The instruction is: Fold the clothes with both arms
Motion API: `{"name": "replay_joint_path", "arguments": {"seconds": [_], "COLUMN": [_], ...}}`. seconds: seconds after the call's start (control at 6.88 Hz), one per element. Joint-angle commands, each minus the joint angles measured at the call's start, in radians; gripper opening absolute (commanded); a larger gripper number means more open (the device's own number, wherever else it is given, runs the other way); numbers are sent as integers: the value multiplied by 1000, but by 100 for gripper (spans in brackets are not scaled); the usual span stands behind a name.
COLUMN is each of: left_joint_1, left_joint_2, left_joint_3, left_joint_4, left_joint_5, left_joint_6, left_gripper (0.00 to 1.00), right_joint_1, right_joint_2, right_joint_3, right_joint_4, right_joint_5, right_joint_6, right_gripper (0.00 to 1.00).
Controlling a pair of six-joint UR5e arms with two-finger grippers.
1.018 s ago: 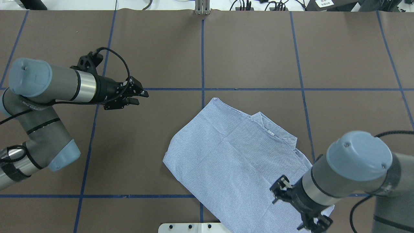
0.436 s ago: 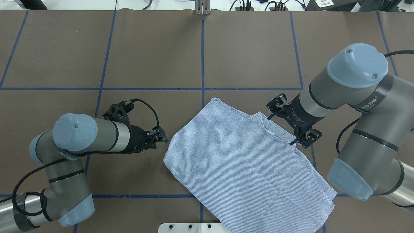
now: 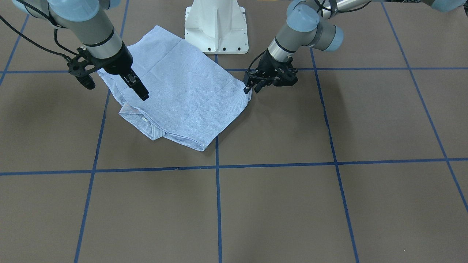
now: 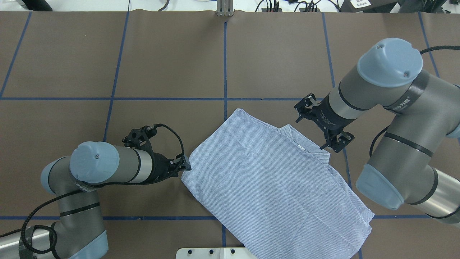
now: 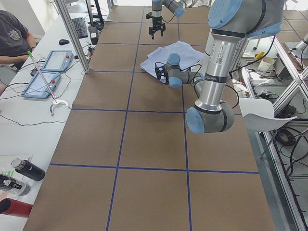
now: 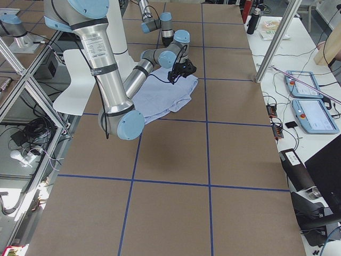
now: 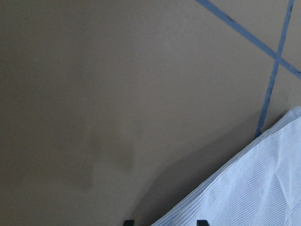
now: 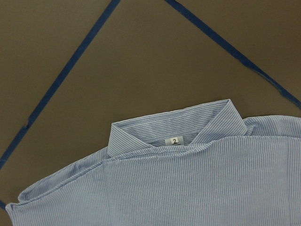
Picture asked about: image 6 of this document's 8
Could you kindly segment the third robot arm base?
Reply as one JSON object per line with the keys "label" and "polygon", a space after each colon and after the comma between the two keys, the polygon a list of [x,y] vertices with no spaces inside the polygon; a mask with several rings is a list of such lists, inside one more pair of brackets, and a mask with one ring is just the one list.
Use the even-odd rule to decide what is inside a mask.
{"label": "third robot arm base", "polygon": [[9,46],[13,53],[33,54],[38,48],[21,19],[14,14],[1,16],[1,37],[6,36],[14,38],[14,42]]}

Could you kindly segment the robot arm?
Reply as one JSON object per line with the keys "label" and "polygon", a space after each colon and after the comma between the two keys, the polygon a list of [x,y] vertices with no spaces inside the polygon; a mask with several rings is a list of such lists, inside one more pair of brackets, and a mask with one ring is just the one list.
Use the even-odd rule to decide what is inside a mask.
{"label": "robot arm", "polygon": [[141,14],[141,28],[145,34],[160,30],[163,46],[167,47],[174,38],[172,15],[170,12],[158,14],[157,10],[148,1],[137,1]]}
{"label": "robot arm", "polygon": [[168,69],[167,80],[172,84],[196,71],[188,58],[189,32],[173,30],[170,13],[154,19],[147,1],[139,1],[138,5],[143,31],[160,29],[166,47],[146,50],[134,63],[127,53],[118,1],[44,2],[46,25],[80,38],[83,57],[100,91],[99,125],[106,135],[123,140],[139,137],[144,129],[144,117],[135,109],[132,98],[156,65]]}

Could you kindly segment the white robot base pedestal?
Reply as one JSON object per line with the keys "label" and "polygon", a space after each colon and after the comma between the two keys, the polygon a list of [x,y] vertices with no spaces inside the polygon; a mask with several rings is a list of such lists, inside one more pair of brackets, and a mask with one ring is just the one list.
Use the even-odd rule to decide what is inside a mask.
{"label": "white robot base pedestal", "polygon": [[123,82],[136,62],[130,56],[118,1],[45,1],[45,22],[80,38],[80,53],[65,51],[71,76],[69,88],[53,104],[55,110],[82,115],[94,83],[105,113],[121,112],[133,103]]}

